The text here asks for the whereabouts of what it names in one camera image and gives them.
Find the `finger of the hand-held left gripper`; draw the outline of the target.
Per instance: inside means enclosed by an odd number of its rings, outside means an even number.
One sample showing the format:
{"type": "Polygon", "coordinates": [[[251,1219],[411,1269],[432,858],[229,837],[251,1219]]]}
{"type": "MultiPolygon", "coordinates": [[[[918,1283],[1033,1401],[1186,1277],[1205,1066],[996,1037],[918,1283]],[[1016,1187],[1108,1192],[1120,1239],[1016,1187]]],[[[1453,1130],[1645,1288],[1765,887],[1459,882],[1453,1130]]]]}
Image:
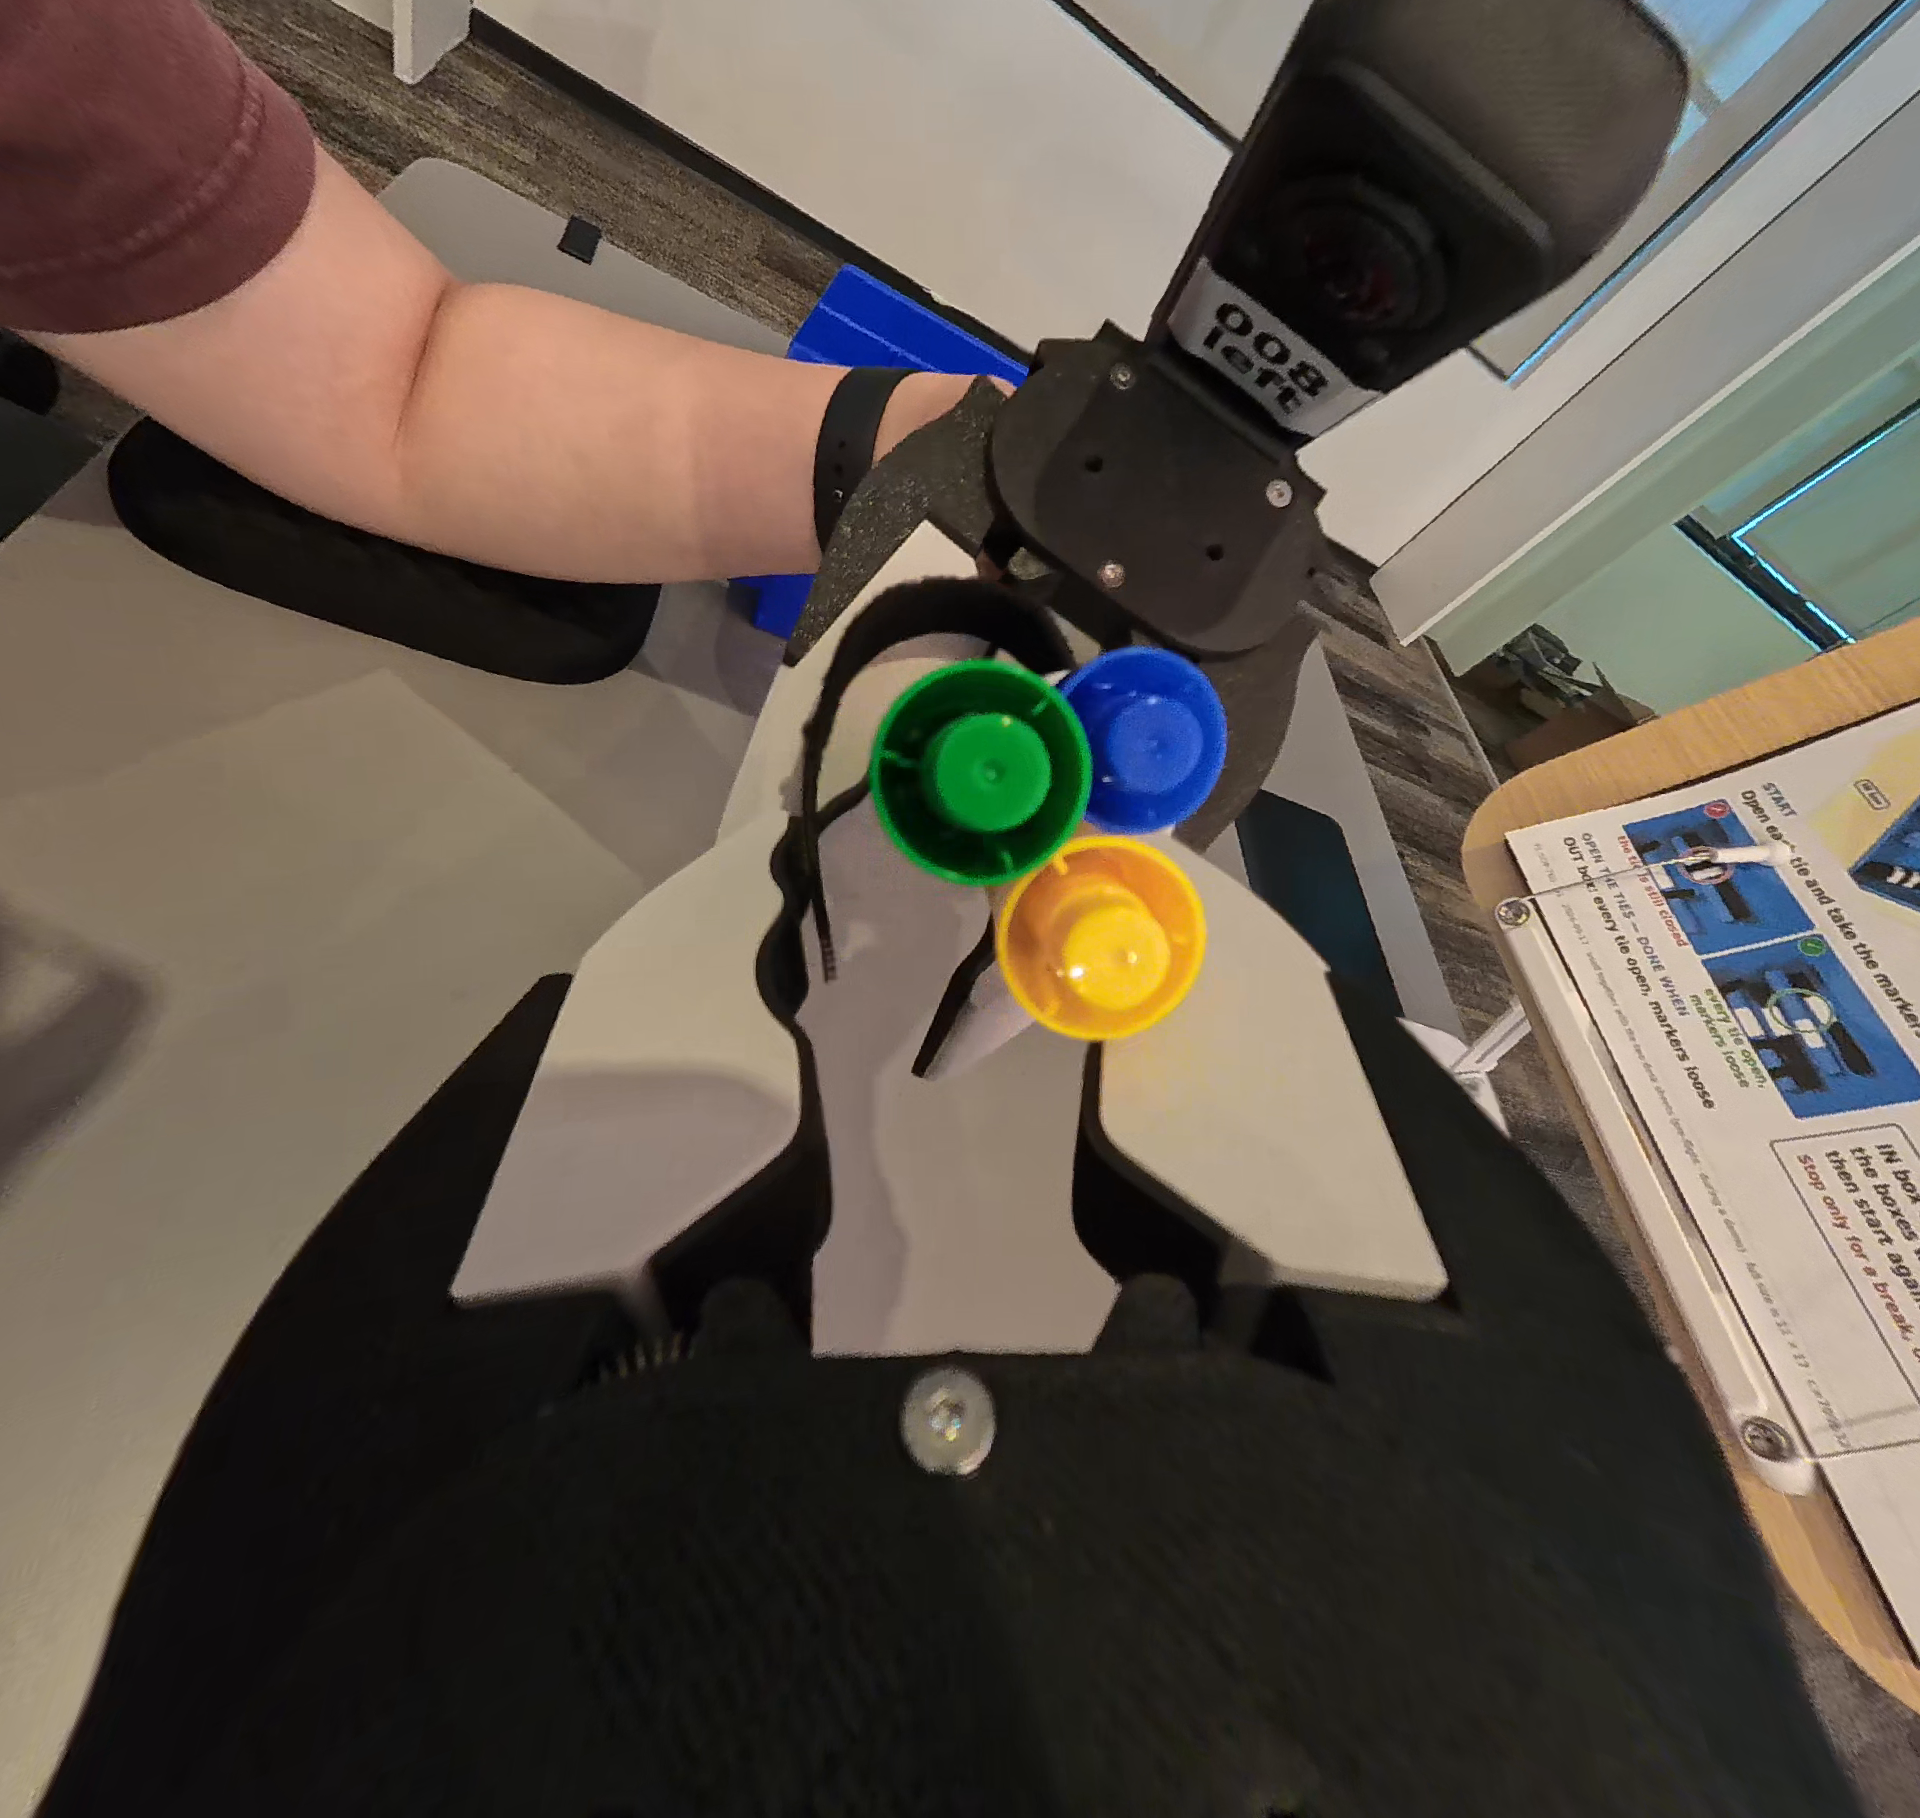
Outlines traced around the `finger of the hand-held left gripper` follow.
{"type": "MultiPolygon", "coordinates": [[[[902,583],[978,583],[976,561],[947,535],[912,532],[870,583],[831,621],[818,646],[776,670],[719,826],[719,852],[732,858],[732,882],[719,900],[719,939],[752,954],[781,914],[771,851],[801,802],[801,731],[815,713],[826,668],[854,621],[902,583]]],[[[870,739],[893,701],[936,668],[982,656],[984,644],[959,632],[925,632],[874,654],[847,685],[826,744],[821,804],[869,773],[870,739]]],[[[831,880],[832,932],[846,954],[966,954],[982,939],[986,900],[937,882],[893,852],[870,810],[861,804],[822,840],[831,880]]]]}
{"type": "Polygon", "coordinates": [[[959,1076],[1031,1025],[1004,981],[994,945],[973,945],[939,992],[912,1059],[928,1083],[959,1076]]]}

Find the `instruction sheet on clipboard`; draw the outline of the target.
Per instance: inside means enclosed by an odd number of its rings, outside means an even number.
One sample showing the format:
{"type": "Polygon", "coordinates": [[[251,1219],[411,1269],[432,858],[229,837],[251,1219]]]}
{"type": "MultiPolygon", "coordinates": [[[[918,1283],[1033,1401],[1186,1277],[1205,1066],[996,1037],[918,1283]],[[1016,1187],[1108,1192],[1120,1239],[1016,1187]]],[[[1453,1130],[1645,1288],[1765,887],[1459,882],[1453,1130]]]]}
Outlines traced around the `instruction sheet on clipboard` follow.
{"type": "MultiPolygon", "coordinates": [[[[1916,695],[1916,622],[1908,622],[1524,771],[1490,794],[1463,835],[1470,892],[1492,923],[1494,903],[1526,888],[1509,835],[1737,771],[1901,710],[1916,695]]],[[[1917,1710],[1908,1637],[1831,1495],[1818,1488],[1810,1498],[1785,1498],[1741,1474],[1714,1437],[1784,1588],[1863,1675],[1917,1710]]]]}

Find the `printed instruction sheet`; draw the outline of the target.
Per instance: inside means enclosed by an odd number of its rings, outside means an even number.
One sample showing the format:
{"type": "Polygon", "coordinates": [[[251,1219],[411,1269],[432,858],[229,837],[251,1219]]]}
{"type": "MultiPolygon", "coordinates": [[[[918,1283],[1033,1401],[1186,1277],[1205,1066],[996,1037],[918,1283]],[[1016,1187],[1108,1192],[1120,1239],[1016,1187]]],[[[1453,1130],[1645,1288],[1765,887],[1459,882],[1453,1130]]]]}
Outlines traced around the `printed instruction sheet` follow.
{"type": "Polygon", "coordinates": [[[1916,731],[1513,832],[1720,1291],[1890,1596],[1916,1556],[1916,731]]]}

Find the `white window frame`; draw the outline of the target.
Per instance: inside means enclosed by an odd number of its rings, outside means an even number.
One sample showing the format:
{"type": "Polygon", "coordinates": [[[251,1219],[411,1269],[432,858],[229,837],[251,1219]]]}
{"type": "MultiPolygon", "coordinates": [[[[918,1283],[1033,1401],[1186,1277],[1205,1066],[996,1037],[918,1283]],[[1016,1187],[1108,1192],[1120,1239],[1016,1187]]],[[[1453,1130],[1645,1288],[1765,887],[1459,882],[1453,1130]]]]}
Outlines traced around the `white window frame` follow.
{"type": "Polygon", "coordinates": [[[1916,0],[1637,0],[1689,66],[1596,271],[1363,426],[1351,487],[1402,638],[1466,647],[1569,586],[1603,500],[1916,252],[1916,0]]]}

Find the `yellow dry erase marker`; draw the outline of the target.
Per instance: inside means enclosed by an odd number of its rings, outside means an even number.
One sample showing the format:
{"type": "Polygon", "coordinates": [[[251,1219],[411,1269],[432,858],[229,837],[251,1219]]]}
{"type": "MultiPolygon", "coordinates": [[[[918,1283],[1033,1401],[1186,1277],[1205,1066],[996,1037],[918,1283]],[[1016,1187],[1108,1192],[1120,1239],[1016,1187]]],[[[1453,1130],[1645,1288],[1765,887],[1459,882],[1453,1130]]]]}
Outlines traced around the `yellow dry erase marker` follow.
{"type": "Polygon", "coordinates": [[[1068,840],[1003,892],[993,919],[1016,1005],[1081,1043],[1123,1041],[1164,1020],[1195,985],[1205,942],[1186,869],[1109,834],[1068,840]]]}

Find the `person's left hand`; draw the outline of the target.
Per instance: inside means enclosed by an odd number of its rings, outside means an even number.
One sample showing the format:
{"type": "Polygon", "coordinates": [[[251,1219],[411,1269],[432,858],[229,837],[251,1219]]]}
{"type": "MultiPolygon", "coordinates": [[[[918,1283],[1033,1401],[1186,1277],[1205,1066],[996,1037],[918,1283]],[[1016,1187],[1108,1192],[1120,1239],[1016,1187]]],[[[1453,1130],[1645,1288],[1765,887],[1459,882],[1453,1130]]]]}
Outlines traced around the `person's left hand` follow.
{"type": "Polygon", "coordinates": [[[877,418],[869,479],[930,499],[962,489],[979,471],[982,427],[1016,389],[1003,378],[902,376],[877,418]]]}

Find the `person's left forearm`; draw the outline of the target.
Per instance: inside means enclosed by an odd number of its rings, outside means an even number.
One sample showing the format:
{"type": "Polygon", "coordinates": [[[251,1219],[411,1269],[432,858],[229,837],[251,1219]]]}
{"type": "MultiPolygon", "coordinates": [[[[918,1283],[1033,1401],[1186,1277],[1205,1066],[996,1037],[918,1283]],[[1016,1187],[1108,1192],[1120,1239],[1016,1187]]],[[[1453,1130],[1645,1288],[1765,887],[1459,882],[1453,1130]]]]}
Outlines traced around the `person's left forearm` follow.
{"type": "Polygon", "coordinates": [[[106,333],[12,327],[285,500],[539,578],[818,565],[843,373],[462,285],[333,157],[243,285],[106,333]]]}

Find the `black wristband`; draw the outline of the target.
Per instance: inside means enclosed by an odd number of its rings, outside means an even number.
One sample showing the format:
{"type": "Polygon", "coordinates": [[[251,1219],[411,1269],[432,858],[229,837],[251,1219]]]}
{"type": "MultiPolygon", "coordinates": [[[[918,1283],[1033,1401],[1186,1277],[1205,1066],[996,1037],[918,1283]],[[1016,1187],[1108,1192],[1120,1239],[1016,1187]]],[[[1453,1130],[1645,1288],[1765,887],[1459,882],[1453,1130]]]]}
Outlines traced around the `black wristband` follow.
{"type": "Polygon", "coordinates": [[[826,552],[854,489],[869,475],[881,421],[909,378],[915,371],[887,366],[855,366],[838,378],[811,461],[811,517],[821,552],[826,552]]]}

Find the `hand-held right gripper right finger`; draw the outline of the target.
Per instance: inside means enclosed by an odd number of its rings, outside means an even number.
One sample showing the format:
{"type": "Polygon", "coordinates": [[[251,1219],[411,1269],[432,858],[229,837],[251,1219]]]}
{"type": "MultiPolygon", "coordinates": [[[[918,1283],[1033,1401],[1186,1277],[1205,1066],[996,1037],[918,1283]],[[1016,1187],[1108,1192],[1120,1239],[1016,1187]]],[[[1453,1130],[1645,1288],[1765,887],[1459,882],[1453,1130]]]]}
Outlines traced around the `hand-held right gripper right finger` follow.
{"type": "Polygon", "coordinates": [[[1322,961],[1242,882],[1186,880],[1197,976],[1151,1029],[1099,1050],[1099,1131],[1266,1277],[1435,1300],[1449,1276],[1322,961]]]}

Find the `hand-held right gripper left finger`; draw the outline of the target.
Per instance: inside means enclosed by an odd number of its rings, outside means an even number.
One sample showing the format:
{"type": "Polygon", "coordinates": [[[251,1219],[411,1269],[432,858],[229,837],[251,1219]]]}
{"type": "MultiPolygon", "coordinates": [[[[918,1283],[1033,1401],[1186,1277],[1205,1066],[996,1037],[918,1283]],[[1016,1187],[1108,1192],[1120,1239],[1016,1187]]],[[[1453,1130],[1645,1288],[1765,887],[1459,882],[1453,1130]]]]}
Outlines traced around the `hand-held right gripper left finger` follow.
{"type": "Polygon", "coordinates": [[[810,1312],[829,1229],[804,871],[750,828],[647,892],[582,958],[449,1292],[571,1291],[694,1312],[760,1277],[810,1312]]]}

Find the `blue plastic bin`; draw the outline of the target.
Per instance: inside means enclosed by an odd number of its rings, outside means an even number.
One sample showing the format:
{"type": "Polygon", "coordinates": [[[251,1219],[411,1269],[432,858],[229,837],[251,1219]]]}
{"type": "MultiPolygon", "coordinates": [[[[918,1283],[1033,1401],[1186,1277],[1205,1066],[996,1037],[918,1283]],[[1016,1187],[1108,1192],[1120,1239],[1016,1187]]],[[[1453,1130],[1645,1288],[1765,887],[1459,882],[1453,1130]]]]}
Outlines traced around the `blue plastic bin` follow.
{"type": "MultiPolygon", "coordinates": [[[[1028,369],[1023,357],[987,343],[970,327],[855,266],[840,269],[782,357],[804,364],[994,378],[1008,386],[1020,386],[1028,369]]],[[[778,640],[792,638],[810,591],[811,576],[730,583],[738,613],[778,640]]]]}

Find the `blue dry erase marker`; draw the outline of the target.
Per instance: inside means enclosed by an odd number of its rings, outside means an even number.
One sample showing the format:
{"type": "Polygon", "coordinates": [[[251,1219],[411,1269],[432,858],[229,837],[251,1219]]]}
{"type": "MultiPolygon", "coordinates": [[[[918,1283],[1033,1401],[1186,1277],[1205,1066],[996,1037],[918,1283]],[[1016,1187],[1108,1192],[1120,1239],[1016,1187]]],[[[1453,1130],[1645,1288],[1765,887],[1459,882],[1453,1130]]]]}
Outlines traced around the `blue dry erase marker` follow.
{"type": "Polygon", "coordinates": [[[1209,678],[1158,647],[1099,654],[1059,678],[1091,750],[1087,821],[1137,837],[1189,821],[1224,768],[1227,715],[1209,678]]]}

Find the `clear acrylic sheet holder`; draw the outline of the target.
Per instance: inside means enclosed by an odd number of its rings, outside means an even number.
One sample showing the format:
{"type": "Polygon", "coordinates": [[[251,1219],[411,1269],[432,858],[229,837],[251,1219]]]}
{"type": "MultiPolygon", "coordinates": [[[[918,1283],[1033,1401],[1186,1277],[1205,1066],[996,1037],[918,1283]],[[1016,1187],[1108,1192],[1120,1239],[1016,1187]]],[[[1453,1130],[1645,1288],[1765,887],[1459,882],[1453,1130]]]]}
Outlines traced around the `clear acrylic sheet holder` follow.
{"type": "Polygon", "coordinates": [[[1615,1066],[1537,900],[1501,897],[1494,945],[1541,1058],[1584,1145],[1610,1224],[1644,1280],[1651,1322],[1741,1474],[1785,1498],[1818,1486],[1809,1441],[1734,1303],[1695,1219],[1615,1066]]]}

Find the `maroon shirt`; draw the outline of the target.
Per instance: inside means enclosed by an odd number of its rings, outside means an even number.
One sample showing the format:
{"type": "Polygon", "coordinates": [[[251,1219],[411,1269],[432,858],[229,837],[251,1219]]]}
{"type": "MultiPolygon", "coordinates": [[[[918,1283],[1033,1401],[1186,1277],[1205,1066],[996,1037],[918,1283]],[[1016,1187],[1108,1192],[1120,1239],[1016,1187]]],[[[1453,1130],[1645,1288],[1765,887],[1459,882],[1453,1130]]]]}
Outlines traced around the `maroon shirt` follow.
{"type": "Polygon", "coordinates": [[[88,335],[217,301],[312,201],[304,112],[196,0],[2,0],[2,325],[88,335]]]}

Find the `green dry erase marker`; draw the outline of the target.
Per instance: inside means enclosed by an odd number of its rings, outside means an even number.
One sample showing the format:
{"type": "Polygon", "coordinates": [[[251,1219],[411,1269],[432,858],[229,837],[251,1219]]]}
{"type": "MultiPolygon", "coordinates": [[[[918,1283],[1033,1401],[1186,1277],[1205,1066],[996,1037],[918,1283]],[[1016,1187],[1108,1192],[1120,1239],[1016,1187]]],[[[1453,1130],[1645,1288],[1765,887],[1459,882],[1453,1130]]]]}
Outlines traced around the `green dry erase marker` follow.
{"type": "Polygon", "coordinates": [[[1092,755],[1048,681],[972,657],[887,707],[869,783],[877,824],[910,865],[953,887],[1001,888],[1040,869],[1082,824],[1092,755]]]}

